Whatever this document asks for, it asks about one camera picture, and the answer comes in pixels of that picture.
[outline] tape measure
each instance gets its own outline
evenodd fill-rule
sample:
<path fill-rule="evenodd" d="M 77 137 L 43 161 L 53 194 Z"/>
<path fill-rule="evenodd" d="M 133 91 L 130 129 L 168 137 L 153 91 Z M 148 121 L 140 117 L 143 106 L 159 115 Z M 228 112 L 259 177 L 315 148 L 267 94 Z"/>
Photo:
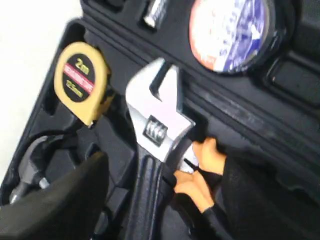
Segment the tape measure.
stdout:
<path fill-rule="evenodd" d="M 67 46 L 55 69 L 54 90 L 60 101 L 91 126 L 110 106 L 106 95 L 110 71 L 102 54 L 84 42 Z"/>

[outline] black plastic handle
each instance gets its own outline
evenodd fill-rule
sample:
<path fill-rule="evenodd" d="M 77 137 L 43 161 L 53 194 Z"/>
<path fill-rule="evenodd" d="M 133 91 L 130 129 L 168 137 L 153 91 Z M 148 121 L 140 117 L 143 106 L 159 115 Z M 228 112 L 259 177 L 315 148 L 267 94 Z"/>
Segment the black plastic handle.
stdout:
<path fill-rule="evenodd" d="M 138 172 L 134 186 L 125 240 L 152 240 L 155 235 L 164 164 L 139 147 Z"/>

